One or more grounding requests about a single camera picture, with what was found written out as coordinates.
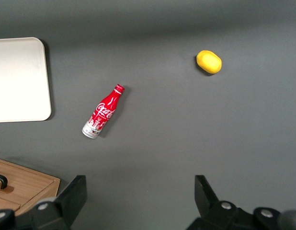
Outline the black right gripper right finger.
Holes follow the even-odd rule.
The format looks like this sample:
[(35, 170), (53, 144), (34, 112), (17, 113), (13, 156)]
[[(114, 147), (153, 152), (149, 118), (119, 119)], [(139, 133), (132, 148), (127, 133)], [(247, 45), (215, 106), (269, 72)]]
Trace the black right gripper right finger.
[(279, 212), (257, 207), (252, 213), (219, 200), (204, 175), (194, 178), (194, 199), (200, 217), (189, 230), (296, 230), (296, 210)]

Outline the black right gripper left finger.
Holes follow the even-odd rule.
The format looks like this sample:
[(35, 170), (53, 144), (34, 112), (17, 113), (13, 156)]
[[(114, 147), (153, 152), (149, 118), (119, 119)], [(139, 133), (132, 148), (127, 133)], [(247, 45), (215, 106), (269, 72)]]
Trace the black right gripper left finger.
[(58, 196), (42, 199), (18, 216), (0, 209), (0, 230), (69, 230), (86, 201), (86, 176), (77, 175)]

